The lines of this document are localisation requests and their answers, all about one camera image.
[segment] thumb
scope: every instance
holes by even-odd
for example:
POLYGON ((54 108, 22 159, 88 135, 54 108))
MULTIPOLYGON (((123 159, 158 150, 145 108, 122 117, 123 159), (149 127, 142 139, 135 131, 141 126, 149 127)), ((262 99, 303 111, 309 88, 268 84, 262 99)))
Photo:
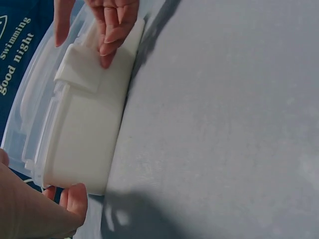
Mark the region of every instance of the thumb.
POLYGON ((75 0, 54 0, 55 46, 63 44, 69 34, 70 15, 75 0))
POLYGON ((3 163, 7 167, 9 165, 8 155, 3 149, 0 149, 0 163, 3 163))

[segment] skin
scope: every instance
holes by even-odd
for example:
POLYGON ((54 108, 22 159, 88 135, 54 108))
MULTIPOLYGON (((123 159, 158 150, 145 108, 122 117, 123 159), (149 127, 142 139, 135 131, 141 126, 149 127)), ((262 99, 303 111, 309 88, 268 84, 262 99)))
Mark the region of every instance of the skin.
MULTIPOLYGON (((70 28, 70 14, 75 0, 54 1, 55 44, 60 46, 70 28)), ((116 50, 132 30, 138 15, 138 0, 85 0, 91 8, 99 32, 98 52, 101 65, 108 68, 116 50)))

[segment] clear plastic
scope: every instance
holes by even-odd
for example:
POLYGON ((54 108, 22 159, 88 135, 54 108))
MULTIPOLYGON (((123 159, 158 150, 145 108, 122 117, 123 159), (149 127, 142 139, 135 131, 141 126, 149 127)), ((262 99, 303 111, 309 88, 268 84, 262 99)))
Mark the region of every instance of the clear plastic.
POLYGON ((69 44, 80 43, 94 17, 82 0, 78 0, 70 19, 65 43, 54 46, 53 25, 39 44, 14 99, 1 147, 8 153, 10 168, 33 178, 40 184, 43 177, 43 147, 48 141, 64 83, 54 77, 69 44))

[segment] lid tab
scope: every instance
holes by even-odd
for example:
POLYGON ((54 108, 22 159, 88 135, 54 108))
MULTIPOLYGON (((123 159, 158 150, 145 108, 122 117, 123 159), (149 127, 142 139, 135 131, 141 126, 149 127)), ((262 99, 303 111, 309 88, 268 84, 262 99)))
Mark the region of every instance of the lid tab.
POLYGON ((97 52, 84 45, 70 44, 54 81, 63 81, 89 93, 96 93, 104 72, 97 55, 97 52))

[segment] finger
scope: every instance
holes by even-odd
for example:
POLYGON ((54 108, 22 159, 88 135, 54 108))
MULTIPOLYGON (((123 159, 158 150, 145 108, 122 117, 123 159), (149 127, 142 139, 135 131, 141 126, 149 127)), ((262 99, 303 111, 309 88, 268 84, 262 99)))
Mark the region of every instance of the finger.
POLYGON ((67 208, 68 206, 68 197, 69 197, 69 189, 64 189, 60 196, 60 206, 63 208, 67 208))
POLYGON ((113 53, 106 55, 106 56, 101 56, 101 66, 105 69, 109 68, 114 57, 115 57, 116 51, 113 53))
POLYGON ((114 41, 125 39, 131 32, 133 26, 130 24, 121 24, 120 27, 113 29, 106 37, 105 43, 112 43, 114 41))
POLYGON ((48 187, 46 190, 43 191, 43 195, 46 196, 48 199, 54 200, 56 193, 56 187, 48 187))
POLYGON ((106 23, 105 36, 107 37, 113 29, 119 25, 118 12, 115 7, 105 7, 104 8, 104 18, 106 23))
POLYGON ((69 34, 70 15, 75 0, 54 0, 55 45, 62 45, 69 34))
POLYGON ((93 12, 93 15, 95 16, 99 35, 104 37, 106 29, 106 24, 104 20, 104 8, 102 6, 91 6, 91 10, 93 12))
POLYGON ((8 154, 3 149, 0 149, 0 163, 3 163, 7 167, 9 166, 8 154))
POLYGON ((88 209, 87 192, 84 184, 71 186, 68 190, 66 210, 77 215, 80 225, 84 224, 88 209))
POLYGON ((117 50, 124 43, 124 39, 120 39, 111 43, 103 44, 100 48, 100 55, 107 56, 117 50))
POLYGON ((124 7, 118 8, 120 25, 107 34, 106 43, 114 42, 119 39, 125 39, 131 32, 137 20, 139 3, 132 3, 124 7))

